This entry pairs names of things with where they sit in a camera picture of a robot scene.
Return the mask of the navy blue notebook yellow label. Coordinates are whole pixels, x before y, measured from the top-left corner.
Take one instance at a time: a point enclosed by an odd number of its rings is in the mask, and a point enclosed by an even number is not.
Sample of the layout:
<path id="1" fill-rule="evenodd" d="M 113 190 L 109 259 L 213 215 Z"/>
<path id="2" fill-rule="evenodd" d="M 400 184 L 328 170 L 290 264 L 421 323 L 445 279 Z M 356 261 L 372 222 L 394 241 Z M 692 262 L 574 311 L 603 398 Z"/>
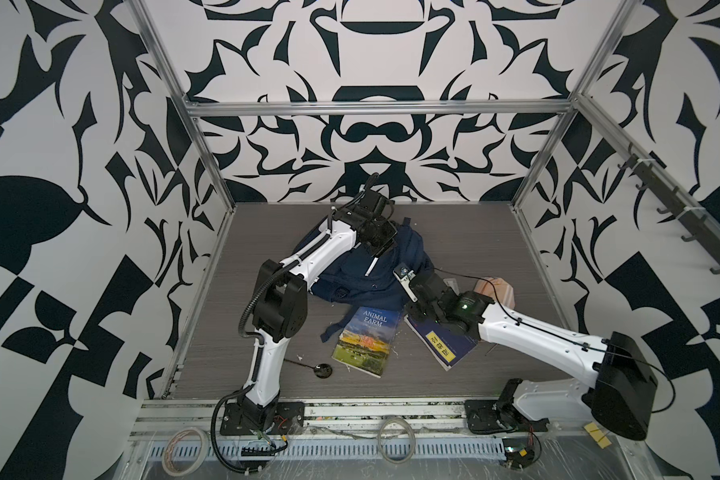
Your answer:
<path id="1" fill-rule="evenodd" d="M 451 370 L 478 344 L 477 340 L 452 333 L 434 321 L 417 321 L 410 315 L 405 321 L 445 371 Z"/>

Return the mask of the Animal Farm paperback book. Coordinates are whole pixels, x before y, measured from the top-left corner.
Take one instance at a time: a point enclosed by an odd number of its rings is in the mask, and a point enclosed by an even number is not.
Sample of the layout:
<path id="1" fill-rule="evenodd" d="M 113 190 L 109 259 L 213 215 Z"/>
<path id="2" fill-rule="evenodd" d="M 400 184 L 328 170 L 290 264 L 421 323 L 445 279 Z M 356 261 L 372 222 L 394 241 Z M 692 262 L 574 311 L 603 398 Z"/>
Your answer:
<path id="1" fill-rule="evenodd" d="M 400 311 L 359 307 L 340 332 L 332 359 L 380 378 L 401 319 Z"/>

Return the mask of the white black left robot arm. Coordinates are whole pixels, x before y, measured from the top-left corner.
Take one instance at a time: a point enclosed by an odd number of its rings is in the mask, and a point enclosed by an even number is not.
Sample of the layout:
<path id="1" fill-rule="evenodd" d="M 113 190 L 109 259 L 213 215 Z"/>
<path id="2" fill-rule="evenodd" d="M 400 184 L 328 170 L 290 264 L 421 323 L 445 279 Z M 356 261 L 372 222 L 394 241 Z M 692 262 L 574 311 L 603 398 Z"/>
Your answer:
<path id="1" fill-rule="evenodd" d="M 261 420 L 274 411 L 287 346 L 307 318 L 308 293 L 320 275 L 358 247 L 373 259 L 392 247 L 397 228 L 384 211 L 393 202 L 372 189 L 379 177 L 371 174 L 358 194 L 332 209 L 306 246 L 261 265 L 238 323 L 238 334 L 254 340 L 250 372 L 237 401 L 248 416 Z"/>

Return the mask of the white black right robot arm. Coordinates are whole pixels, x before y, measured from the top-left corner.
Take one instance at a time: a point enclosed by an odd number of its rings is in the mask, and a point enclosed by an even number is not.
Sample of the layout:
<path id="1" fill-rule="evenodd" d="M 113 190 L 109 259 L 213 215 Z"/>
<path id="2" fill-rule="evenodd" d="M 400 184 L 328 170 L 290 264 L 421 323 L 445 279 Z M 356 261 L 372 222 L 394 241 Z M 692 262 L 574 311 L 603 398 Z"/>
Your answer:
<path id="1" fill-rule="evenodd" d="M 519 351 L 564 373 L 557 381 L 513 378 L 498 399 L 467 404 L 476 434 L 530 431 L 549 420 L 595 421 L 626 439 L 643 441 L 662 370 L 646 361 L 636 341 L 566 330 L 534 319 L 475 291 L 456 293 L 433 270 L 399 266 L 395 276 L 409 297 L 409 319 L 429 322 L 475 341 Z"/>

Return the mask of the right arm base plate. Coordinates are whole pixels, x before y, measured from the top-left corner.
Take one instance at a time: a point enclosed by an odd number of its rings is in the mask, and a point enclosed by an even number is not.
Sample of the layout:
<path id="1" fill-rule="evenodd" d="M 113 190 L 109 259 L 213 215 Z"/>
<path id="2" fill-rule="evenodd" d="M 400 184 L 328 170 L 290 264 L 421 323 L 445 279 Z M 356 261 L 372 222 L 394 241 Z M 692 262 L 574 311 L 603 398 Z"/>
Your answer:
<path id="1" fill-rule="evenodd" d="M 513 395 L 521 383 L 522 380 L 519 378 L 510 379 L 500 396 L 494 400 L 466 400 L 464 409 L 468 430 L 476 435 L 547 432 L 547 418 L 539 421 L 529 420 L 515 408 Z"/>

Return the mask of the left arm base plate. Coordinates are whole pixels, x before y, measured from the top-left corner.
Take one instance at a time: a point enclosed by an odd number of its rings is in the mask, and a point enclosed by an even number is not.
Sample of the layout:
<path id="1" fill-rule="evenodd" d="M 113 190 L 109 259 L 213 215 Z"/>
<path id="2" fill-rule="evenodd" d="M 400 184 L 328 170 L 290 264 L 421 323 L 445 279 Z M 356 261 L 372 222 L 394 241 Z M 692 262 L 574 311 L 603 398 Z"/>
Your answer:
<path id="1" fill-rule="evenodd" d="M 259 406 L 247 398 L 234 400 L 224 407 L 220 434 L 241 436 L 263 432 L 285 435 L 303 426 L 305 407 L 304 402 L 279 402 L 277 399 L 267 406 Z"/>

